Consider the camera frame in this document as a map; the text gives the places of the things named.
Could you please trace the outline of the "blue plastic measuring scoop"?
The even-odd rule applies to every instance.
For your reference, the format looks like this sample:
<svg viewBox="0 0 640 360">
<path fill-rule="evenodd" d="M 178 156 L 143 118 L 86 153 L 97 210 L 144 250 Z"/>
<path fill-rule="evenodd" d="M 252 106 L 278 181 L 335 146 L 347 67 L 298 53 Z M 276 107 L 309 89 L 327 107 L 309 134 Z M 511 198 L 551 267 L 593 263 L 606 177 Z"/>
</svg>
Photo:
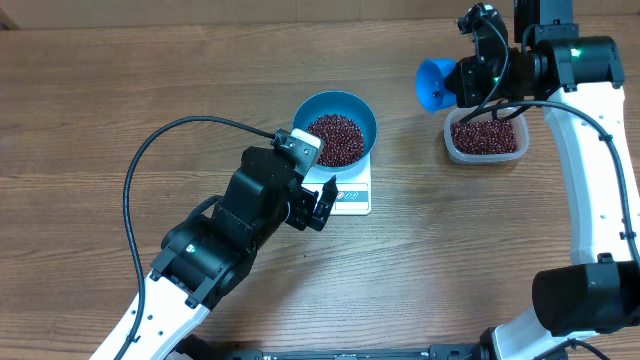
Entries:
<svg viewBox="0 0 640 360">
<path fill-rule="evenodd" d="M 453 59 L 425 59 L 416 73 L 416 95 L 422 107 L 430 114 L 453 107 L 456 94 L 446 87 L 446 77 L 456 66 Z"/>
</svg>

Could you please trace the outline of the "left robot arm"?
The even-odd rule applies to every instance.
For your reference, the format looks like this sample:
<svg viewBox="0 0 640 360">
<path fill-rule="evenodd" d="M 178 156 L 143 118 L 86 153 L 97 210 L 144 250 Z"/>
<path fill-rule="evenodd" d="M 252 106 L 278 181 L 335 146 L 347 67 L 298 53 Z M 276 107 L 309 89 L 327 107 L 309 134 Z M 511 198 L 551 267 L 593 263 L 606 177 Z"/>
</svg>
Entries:
<svg viewBox="0 0 640 360">
<path fill-rule="evenodd" d="M 246 278 L 281 224 L 322 230 L 336 181 L 322 192 L 302 185 L 320 152 L 311 145 L 247 148 L 225 194 L 201 203 L 166 234 L 144 295 L 134 298 L 94 358 L 166 358 Z"/>
</svg>

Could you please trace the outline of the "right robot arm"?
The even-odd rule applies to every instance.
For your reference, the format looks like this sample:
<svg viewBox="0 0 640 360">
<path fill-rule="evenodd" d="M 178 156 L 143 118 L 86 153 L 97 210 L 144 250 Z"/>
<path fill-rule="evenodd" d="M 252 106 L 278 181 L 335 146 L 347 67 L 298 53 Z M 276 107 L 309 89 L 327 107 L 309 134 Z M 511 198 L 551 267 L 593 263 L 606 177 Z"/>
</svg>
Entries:
<svg viewBox="0 0 640 360">
<path fill-rule="evenodd" d="M 639 192 L 624 128 L 622 60 L 609 36 L 583 36 L 568 1 L 518 1 L 514 26 L 478 3 L 457 25 L 475 52 L 444 90 L 468 120 L 543 110 L 570 209 L 571 263 L 538 273 L 532 305 L 487 330 L 478 359 L 563 359 L 572 347 L 639 322 Z"/>
</svg>

